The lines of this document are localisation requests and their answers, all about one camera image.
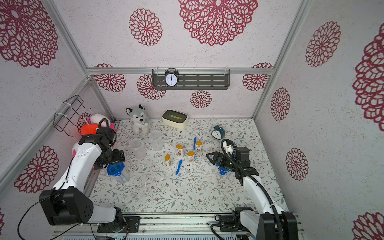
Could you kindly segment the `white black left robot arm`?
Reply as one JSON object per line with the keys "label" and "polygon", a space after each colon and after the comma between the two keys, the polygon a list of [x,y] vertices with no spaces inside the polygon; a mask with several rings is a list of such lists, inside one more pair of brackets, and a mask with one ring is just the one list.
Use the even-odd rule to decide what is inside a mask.
{"label": "white black left robot arm", "polygon": [[113,149],[116,132],[98,127],[93,135],[84,135],[69,167],[51,190],[42,191],[39,202],[51,226],[99,224],[98,232],[121,232],[126,226],[122,210],[94,205],[86,195],[86,185],[93,170],[112,167],[122,171],[125,155]]}

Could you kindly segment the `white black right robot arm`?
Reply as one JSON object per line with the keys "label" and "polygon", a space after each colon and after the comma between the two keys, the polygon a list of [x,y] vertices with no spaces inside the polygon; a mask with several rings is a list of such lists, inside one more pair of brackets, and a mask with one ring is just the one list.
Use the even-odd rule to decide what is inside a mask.
{"label": "white black right robot arm", "polygon": [[211,225],[213,234],[222,240],[215,228],[221,231],[242,231],[251,233],[254,240],[298,240],[298,222],[294,214],[284,211],[273,201],[262,183],[259,173],[249,158],[250,150],[245,147],[222,147],[222,153],[206,154],[206,158],[218,167],[233,171],[254,202],[256,211],[250,207],[239,207],[232,216],[219,216],[218,223]]}

